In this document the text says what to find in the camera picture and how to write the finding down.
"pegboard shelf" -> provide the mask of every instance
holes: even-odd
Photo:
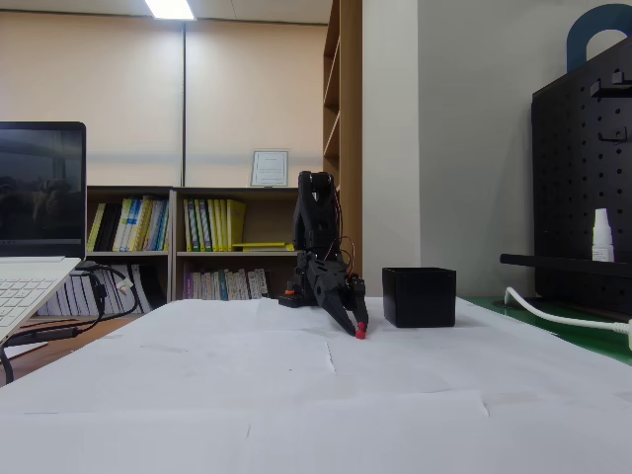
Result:
[[[579,272],[583,274],[603,275],[605,277],[632,278],[632,265],[630,264],[511,254],[502,254],[501,264],[557,270],[560,272]]]

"blue object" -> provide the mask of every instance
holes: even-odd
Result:
[[[605,30],[632,35],[632,7],[611,3],[585,12],[573,24],[566,38],[566,71],[571,72],[587,61],[586,48],[591,38]]]

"white cable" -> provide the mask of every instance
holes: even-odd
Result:
[[[515,301],[520,303],[520,305],[524,309],[526,309],[530,313],[533,313],[536,316],[539,316],[542,319],[546,319],[547,321],[551,321],[553,323],[568,324],[571,326],[581,326],[583,328],[607,329],[609,331],[614,331],[615,333],[628,334],[630,335],[630,338],[632,341],[632,333],[630,332],[630,327],[631,327],[630,324],[597,323],[596,321],[583,321],[581,319],[561,318],[559,316],[553,316],[552,314],[547,314],[531,306],[529,303],[524,301],[522,296],[517,294],[517,292],[511,287],[508,287],[507,290],[505,291],[505,304],[506,305],[509,304],[510,302],[510,295],[513,296],[513,299],[515,299]]]

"laptop keyboard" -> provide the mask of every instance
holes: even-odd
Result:
[[[13,323],[55,282],[54,278],[0,278],[0,328]]]

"black pegboard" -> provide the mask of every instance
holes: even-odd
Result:
[[[536,256],[590,260],[594,210],[605,207],[615,260],[632,264],[632,137],[619,144],[598,139],[622,129],[632,134],[632,98],[591,96],[596,81],[612,87],[615,72],[632,77],[632,39],[533,94]],[[542,296],[632,314],[632,279],[538,269],[535,288]]]

